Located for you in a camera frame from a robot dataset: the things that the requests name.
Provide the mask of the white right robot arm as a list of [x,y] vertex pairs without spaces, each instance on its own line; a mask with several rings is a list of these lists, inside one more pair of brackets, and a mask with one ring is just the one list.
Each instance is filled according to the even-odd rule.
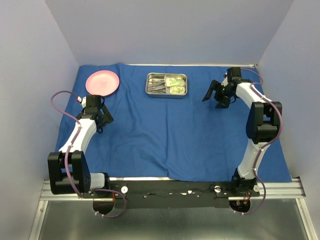
[[231,99],[241,99],[249,108],[245,127],[248,138],[247,147],[240,165],[235,170],[230,191],[241,196],[251,192],[259,180],[258,168],[268,147],[282,133],[282,104],[272,101],[257,88],[262,82],[252,82],[242,77],[242,68],[230,67],[223,76],[223,81],[212,80],[203,97],[203,101],[213,97],[217,109],[227,109]]

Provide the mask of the blue surgical drape cloth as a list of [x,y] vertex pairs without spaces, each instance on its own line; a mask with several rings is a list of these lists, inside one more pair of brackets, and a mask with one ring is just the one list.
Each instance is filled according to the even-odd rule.
[[[192,182],[231,179],[246,151],[249,108],[240,99],[227,109],[215,108],[213,98],[202,101],[211,81],[223,80],[226,67],[83,65],[72,92],[86,96],[88,77],[105,70],[116,73],[120,83],[116,92],[105,98],[114,121],[91,138],[85,152],[92,173]],[[186,75],[186,96],[148,96],[145,88],[150,73]],[[81,110],[69,95],[66,113],[76,116]],[[74,126],[70,117],[62,117],[57,149],[65,144]]]

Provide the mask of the pink plastic plate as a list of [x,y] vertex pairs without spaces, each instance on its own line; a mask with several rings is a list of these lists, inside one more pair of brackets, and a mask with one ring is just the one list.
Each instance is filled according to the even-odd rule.
[[100,70],[91,74],[86,82],[85,88],[91,95],[103,97],[113,94],[120,85],[120,78],[110,70]]

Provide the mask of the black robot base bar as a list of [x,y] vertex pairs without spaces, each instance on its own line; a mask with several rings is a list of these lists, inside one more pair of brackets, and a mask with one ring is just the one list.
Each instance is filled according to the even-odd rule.
[[260,196],[256,180],[249,184],[231,181],[200,182],[161,178],[110,178],[111,192],[93,190],[92,208],[110,216],[129,209],[235,208],[250,209],[251,198]]

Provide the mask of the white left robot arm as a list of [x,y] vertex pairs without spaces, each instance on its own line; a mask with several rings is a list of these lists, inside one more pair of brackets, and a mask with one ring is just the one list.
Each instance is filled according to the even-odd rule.
[[110,194],[111,185],[107,173],[92,173],[89,170],[85,152],[95,134],[102,134],[104,127],[114,121],[101,95],[77,96],[76,101],[82,110],[73,116],[58,108],[51,97],[51,105],[63,115],[74,120],[74,128],[65,144],[47,158],[50,190],[54,195],[75,193],[82,198],[84,194],[94,191],[104,198]]

